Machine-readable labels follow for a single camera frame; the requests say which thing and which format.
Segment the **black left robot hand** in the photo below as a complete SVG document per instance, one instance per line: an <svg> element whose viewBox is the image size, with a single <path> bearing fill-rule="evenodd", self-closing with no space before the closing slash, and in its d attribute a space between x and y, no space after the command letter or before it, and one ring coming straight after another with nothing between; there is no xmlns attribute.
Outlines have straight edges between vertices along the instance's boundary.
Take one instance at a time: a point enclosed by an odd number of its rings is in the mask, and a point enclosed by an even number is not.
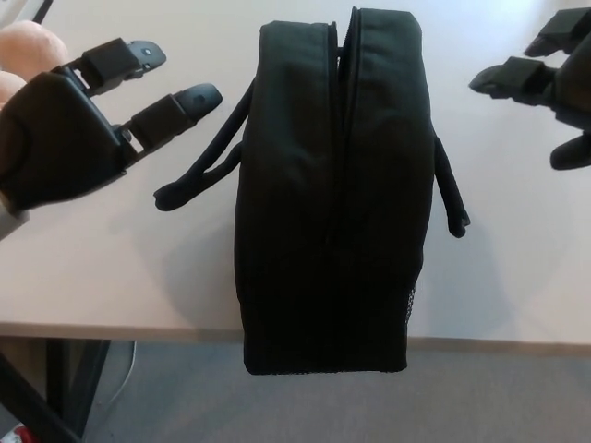
<svg viewBox="0 0 591 443"><path fill-rule="evenodd" d="M202 83L167 94L122 125L92 97L166 61L154 42L111 40L35 76L1 110L1 201L11 214L72 200L123 176L194 127L222 94Z"/></svg>

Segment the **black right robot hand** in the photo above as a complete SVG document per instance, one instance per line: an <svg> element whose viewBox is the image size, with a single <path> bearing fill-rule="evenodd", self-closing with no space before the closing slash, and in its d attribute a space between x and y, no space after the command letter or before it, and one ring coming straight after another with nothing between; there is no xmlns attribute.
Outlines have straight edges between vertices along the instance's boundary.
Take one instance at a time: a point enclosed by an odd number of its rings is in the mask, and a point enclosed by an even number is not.
<svg viewBox="0 0 591 443"><path fill-rule="evenodd" d="M590 9L561 9L525 49L525 56L479 72L469 88L495 100L545 106L582 135L555 148L557 171L590 165Z"/></svg>

